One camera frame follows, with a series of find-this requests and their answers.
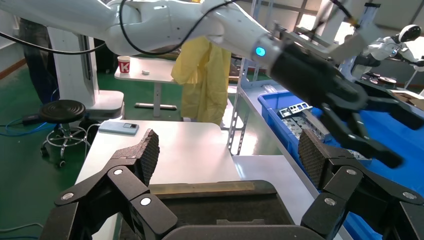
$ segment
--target red and white cup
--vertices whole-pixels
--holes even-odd
[[[130,72],[130,60],[129,56],[118,56],[119,71],[123,74]]]

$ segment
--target yellow raincoat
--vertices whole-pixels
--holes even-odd
[[[184,43],[171,76],[183,85],[181,116],[219,125],[227,107],[231,52],[205,37]]]

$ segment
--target table leg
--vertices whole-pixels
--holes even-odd
[[[153,103],[140,103],[137,102],[135,104],[135,108],[142,109],[153,109],[153,117],[157,118],[161,116],[161,109],[166,110],[177,110],[177,106],[175,105],[165,105],[161,104],[162,97],[162,84],[160,82],[154,83],[154,92],[153,92]]]
[[[153,117],[161,116],[161,96],[162,96],[162,84],[159,82],[155,82],[154,96],[153,96]]]
[[[414,79],[415,75],[418,73],[417,70],[415,70],[415,72],[412,74],[411,78],[409,79],[409,81],[406,82],[405,86],[403,87],[405,90],[408,88],[408,86],[410,85],[410,83],[412,82],[412,79]]]

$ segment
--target screw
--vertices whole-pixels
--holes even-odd
[[[412,194],[412,193],[410,193],[410,192],[407,192],[407,191],[405,191],[405,192],[403,193],[403,195],[404,195],[407,199],[416,199],[416,198],[417,198],[417,196],[415,196],[414,194]]]
[[[324,199],[324,202],[330,206],[334,206],[336,205],[336,201],[334,201],[332,198],[327,197],[326,199]]]
[[[346,170],[346,172],[350,175],[356,175],[357,174],[357,172],[355,170],[352,170],[352,169],[348,169],[348,170]]]
[[[119,174],[121,174],[122,173],[122,169],[118,169],[118,170],[115,170],[114,172],[113,172],[113,174],[115,174],[115,175],[119,175]]]
[[[74,196],[74,194],[73,194],[72,192],[68,192],[68,193],[65,193],[65,194],[61,197],[61,199],[62,199],[62,200],[68,200],[68,199],[72,198],[73,196]]]
[[[141,201],[140,201],[140,204],[142,205],[142,206],[147,206],[147,205],[149,205],[150,204],[150,202],[151,202],[152,200],[150,199],[150,198],[148,198],[148,197],[145,197],[145,198],[143,198]]]

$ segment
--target window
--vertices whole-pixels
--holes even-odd
[[[299,28],[305,28],[307,30],[312,30],[312,28],[314,28],[316,18],[317,18],[317,16],[314,16],[314,15],[303,14],[302,18],[300,19],[299,25],[297,25],[297,26]],[[307,37],[305,35],[300,35],[300,37],[309,41],[309,37]]]
[[[337,41],[338,44],[343,44],[345,42],[345,37],[354,34],[354,32],[355,28],[350,23],[343,21],[334,37],[334,41]]]

